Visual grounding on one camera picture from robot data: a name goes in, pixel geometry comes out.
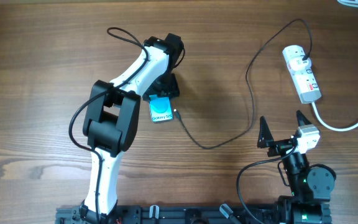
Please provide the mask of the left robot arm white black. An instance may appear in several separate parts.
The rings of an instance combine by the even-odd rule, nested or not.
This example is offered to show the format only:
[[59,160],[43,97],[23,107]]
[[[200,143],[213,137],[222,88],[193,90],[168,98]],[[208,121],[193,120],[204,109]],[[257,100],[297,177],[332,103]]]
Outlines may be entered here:
[[87,223],[113,223],[116,217],[119,166],[137,133],[140,102],[180,94],[172,71],[185,50],[181,37],[150,37],[141,47],[139,58],[122,75],[110,82],[98,80],[91,89],[83,134],[93,164],[89,192],[80,205]]

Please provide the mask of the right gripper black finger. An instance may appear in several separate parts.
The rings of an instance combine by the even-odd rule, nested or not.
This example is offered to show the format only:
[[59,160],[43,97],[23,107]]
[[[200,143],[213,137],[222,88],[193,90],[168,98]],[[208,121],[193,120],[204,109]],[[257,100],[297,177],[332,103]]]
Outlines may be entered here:
[[272,133],[264,116],[260,117],[259,121],[259,138],[257,141],[258,148],[270,147],[274,142]]
[[312,122],[308,120],[300,110],[296,112],[296,119],[299,126],[306,126],[312,124]]

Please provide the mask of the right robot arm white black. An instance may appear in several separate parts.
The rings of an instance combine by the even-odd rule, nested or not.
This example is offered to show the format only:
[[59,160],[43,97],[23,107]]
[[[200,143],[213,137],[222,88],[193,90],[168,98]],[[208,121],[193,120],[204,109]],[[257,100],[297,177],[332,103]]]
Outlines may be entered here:
[[334,190],[336,173],[324,164],[311,165],[306,153],[315,148],[320,130],[301,111],[296,112],[298,128],[288,139],[276,141],[264,116],[260,117],[257,147],[267,148],[269,157],[279,157],[286,177],[283,182],[291,196],[275,202],[274,223],[331,223],[328,202]]

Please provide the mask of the blue screen smartphone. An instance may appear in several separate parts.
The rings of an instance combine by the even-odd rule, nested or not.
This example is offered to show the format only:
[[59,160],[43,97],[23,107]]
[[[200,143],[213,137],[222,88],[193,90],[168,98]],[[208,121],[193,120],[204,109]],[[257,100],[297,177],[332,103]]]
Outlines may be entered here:
[[150,117],[153,123],[170,121],[173,119],[169,97],[150,96]]

